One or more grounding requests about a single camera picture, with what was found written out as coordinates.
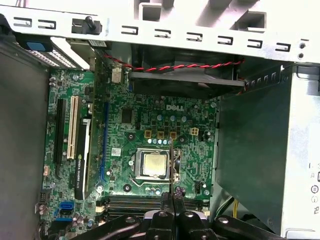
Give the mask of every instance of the dell logo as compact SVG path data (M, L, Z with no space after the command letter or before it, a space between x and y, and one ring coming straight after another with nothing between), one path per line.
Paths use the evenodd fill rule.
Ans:
M184 107L183 106L176 106L176 105L167 105L166 106L166 110L183 112L184 111Z

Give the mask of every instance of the yellow wire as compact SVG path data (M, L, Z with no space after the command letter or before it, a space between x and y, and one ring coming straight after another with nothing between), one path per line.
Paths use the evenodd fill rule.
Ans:
M233 202L233 212L232 212L232 216L233 216L235 219L237 218L238 205L239 205L239 202L238 202L237 200L234 200L234 202Z

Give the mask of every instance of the motherboard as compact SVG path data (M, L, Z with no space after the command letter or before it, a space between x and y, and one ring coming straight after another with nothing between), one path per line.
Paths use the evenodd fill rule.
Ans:
M128 73L98 59L94 73L51 73L35 207L43 236L72 239L124 213L143 218L170 188L191 210L209 206L217 100L136 94Z

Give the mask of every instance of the white pci slot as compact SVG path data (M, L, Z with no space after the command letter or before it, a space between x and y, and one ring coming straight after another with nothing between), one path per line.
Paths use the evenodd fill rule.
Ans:
M71 96L68 150L66 155L68 159L75 159L75 153L77 150L78 128L80 123L80 110L81 97Z

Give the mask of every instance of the cpu socket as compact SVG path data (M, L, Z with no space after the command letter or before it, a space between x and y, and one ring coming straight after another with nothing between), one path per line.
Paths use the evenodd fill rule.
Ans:
M169 150L138 148L134 162L135 179L169 181Z

